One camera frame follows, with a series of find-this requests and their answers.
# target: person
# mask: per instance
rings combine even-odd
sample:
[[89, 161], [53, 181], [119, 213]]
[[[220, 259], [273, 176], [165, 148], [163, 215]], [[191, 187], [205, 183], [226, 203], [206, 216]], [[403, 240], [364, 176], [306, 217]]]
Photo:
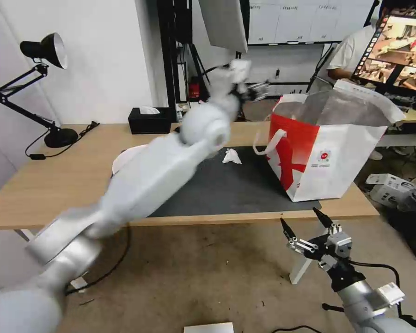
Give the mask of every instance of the person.
[[[387, 14], [416, 15], [416, 0], [383, 0], [379, 10], [379, 21]], [[376, 27], [369, 25], [346, 37], [338, 46], [328, 65], [328, 76], [334, 80], [350, 79], [356, 70]]]

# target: lamp base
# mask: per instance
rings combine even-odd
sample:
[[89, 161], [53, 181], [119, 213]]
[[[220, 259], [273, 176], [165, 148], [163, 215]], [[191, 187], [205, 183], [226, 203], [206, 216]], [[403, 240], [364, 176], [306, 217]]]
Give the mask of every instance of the lamp base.
[[73, 144], [78, 138], [79, 135], [73, 129], [58, 129], [45, 136], [45, 145], [49, 148], [61, 148]]

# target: black tissue box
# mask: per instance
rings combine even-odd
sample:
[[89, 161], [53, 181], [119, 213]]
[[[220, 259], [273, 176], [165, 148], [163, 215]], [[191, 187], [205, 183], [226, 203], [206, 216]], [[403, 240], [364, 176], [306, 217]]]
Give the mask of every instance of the black tissue box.
[[141, 114], [140, 108], [133, 108], [128, 117], [132, 134], [161, 134], [169, 133], [171, 120], [167, 113], [170, 108], [156, 108], [159, 114]]

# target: white shirt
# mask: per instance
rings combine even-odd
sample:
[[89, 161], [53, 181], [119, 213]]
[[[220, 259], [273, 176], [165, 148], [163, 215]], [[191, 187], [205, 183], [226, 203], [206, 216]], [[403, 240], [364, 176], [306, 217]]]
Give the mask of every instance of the white shirt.
[[327, 70], [341, 68], [353, 73], [367, 49], [367, 46], [370, 44], [375, 31], [375, 27], [369, 25], [347, 36], [339, 44]]

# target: black mat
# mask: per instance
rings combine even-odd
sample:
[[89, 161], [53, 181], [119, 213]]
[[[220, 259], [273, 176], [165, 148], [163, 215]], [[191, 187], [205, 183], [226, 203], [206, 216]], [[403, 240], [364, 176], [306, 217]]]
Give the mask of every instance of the black mat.
[[151, 216], [194, 216], [321, 208], [319, 201], [294, 203], [265, 156], [234, 147], [242, 164], [223, 164], [226, 148], [199, 165], [194, 177]]

